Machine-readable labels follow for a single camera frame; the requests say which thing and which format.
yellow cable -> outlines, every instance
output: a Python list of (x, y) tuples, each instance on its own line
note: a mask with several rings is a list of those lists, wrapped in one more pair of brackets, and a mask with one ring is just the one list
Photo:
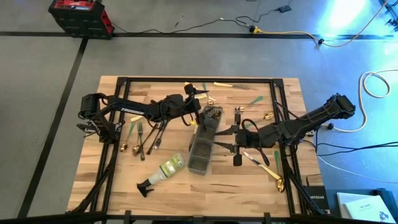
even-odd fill
[[(340, 45), (330, 45), (330, 44), (326, 44), (324, 42), (322, 44), (325, 44), (326, 46), (329, 46), (329, 47), (342, 47), (342, 46), (345, 46), (345, 45), (351, 43), (353, 40), (357, 39), (359, 37), (359, 35), (361, 35), (361, 33), (368, 27), (368, 25), (376, 18), (376, 16), (381, 12), (381, 10), (384, 8), (384, 6), (386, 6), (388, 1), (389, 0), (385, 1), (385, 3), (380, 7), (378, 12), (373, 16), (373, 18), (351, 40), (347, 41), (346, 43), (340, 44)], [(308, 32), (305, 32), (305, 31), (268, 32), (268, 31), (260, 30), (258, 27), (255, 27), (253, 34), (305, 34), (305, 35), (308, 35), (309, 37), (311, 37), (313, 40), (319, 41), (318, 38), (314, 37), (312, 34), (309, 34)]]

bottle label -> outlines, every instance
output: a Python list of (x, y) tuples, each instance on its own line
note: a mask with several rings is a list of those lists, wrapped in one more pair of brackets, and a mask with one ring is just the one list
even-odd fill
[(170, 177), (176, 171), (180, 170), (183, 167), (184, 163), (178, 157), (178, 155), (174, 155), (171, 159), (165, 162), (163, 165), (160, 166), (166, 177)]

spray bottle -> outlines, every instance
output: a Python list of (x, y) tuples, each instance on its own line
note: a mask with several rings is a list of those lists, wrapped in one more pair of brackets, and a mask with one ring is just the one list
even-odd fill
[(185, 166), (185, 161), (181, 154), (177, 153), (173, 157), (171, 157), (167, 162), (162, 164), (159, 169), (152, 174), (148, 179), (146, 179), (141, 184), (137, 184), (137, 188), (142, 194), (142, 196), (147, 197), (147, 194), (154, 189), (147, 190), (147, 187), (155, 184), (160, 180), (165, 180), (172, 176), (174, 173), (179, 171), (181, 168)]

white cable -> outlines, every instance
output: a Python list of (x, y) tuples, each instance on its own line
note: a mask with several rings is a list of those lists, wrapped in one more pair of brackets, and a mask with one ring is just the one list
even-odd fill
[(323, 160), (321, 157), (319, 157), (319, 156), (318, 156), (318, 158), (319, 158), (319, 159), (320, 159), (322, 162), (324, 162), (326, 165), (328, 165), (328, 166), (331, 166), (331, 167), (333, 167), (333, 168), (335, 168), (335, 169), (338, 169), (338, 170), (341, 170), (341, 171), (347, 172), (347, 173), (349, 173), (349, 174), (358, 175), (358, 176), (360, 176), (360, 177), (364, 177), (364, 178), (371, 179), (371, 180), (375, 180), (375, 181), (382, 182), (382, 183), (387, 183), (387, 184), (398, 184), (398, 182), (391, 182), (391, 181), (377, 180), (377, 179), (375, 179), (375, 178), (372, 178), (372, 177), (367, 177), (367, 176), (365, 176), (365, 175), (362, 175), (362, 174), (357, 174), (357, 173), (354, 173), (354, 172), (352, 172), (352, 171), (344, 170), (344, 169), (342, 169), (342, 168), (339, 168), (339, 167), (337, 167), (337, 166), (331, 165), (330, 163), (328, 163), (327, 161), (324, 161), (324, 160)]
[[(362, 102), (362, 85), (361, 85), (361, 84), (362, 84), (362, 82), (363, 82), (363, 89), (366, 91), (366, 93), (368, 93), (369, 95), (371, 95), (371, 96), (373, 96), (373, 97), (375, 97), (375, 98), (384, 98), (384, 97), (388, 96), (388, 95), (390, 94), (391, 87), (390, 87), (390, 84), (387, 82), (387, 80), (384, 79), (382, 76), (379, 75), (379, 73), (382, 73), (382, 72), (398, 72), (398, 69), (383, 70), (383, 71), (378, 71), (378, 72), (365, 72), (365, 73), (362, 74), (362, 75), (360, 76), (360, 78), (359, 78), (359, 93), (358, 93), (358, 96), (359, 96), (359, 107), (361, 108), (361, 111), (362, 111), (362, 114), (363, 114), (363, 123), (362, 123), (362, 125), (361, 125), (359, 128), (354, 129), (354, 130), (344, 130), (344, 129), (340, 129), (340, 128), (333, 128), (333, 129), (335, 129), (335, 130), (337, 130), (337, 131), (342, 131), (342, 132), (345, 132), (345, 133), (353, 133), (353, 132), (359, 131), (359, 130), (363, 129), (363, 127), (365, 127), (366, 122), (368, 121), (368, 116), (366, 116), (366, 112), (365, 112), (365, 109), (364, 109), (364, 107), (363, 107), (363, 102)], [(371, 93), (371, 92), (368, 90), (368, 88), (366, 87), (366, 80), (367, 80), (369, 77), (371, 77), (371, 76), (378, 77), (380, 80), (382, 80), (382, 81), (384, 82), (384, 84), (386, 84), (386, 86), (387, 86), (387, 93), (386, 93), (385, 95), (382, 95), (382, 96), (375, 95), (375, 94)]]

toolbox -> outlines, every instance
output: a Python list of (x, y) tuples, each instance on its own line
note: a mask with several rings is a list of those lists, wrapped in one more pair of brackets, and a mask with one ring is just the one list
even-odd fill
[(71, 37), (111, 39), (114, 27), (98, 1), (54, 0), (49, 13)]

